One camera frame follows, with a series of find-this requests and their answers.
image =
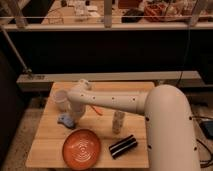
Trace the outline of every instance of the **small white cup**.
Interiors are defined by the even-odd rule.
[[[67,111],[69,102],[66,90],[55,91],[52,95],[52,99],[62,112]]]

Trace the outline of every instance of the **bottle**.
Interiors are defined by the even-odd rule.
[[[114,117],[112,120],[112,132],[115,134],[119,134],[121,132],[121,128],[123,126],[125,113],[122,111],[116,110],[114,112]]]

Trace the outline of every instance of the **tiled floor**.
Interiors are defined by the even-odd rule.
[[[5,163],[2,167],[2,171],[48,171],[48,169],[29,169],[25,167],[27,155],[43,112],[43,108],[39,108],[38,105],[35,105],[35,102],[32,102],[32,104],[33,105],[29,106],[23,115],[19,128],[17,129],[16,135],[6,157]],[[210,113],[211,116],[213,116],[213,110],[209,110],[205,107],[193,106],[193,110],[203,115],[205,113],[208,113],[209,115]],[[205,139],[197,123],[195,123],[195,130],[197,137],[205,142],[205,144],[207,144],[213,150],[213,142]],[[208,157],[206,151],[203,148],[199,147],[199,152],[200,158],[206,159]],[[202,169],[202,171],[213,171],[213,166]]]

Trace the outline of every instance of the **orange plate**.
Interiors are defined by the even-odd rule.
[[[97,135],[87,129],[71,133],[63,145],[65,163],[74,170],[85,170],[98,160],[101,143]]]

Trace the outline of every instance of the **blue toy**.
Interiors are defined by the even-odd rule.
[[[69,129],[75,129],[75,123],[68,113],[62,113],[58,117],[58,124],[63,124]]]

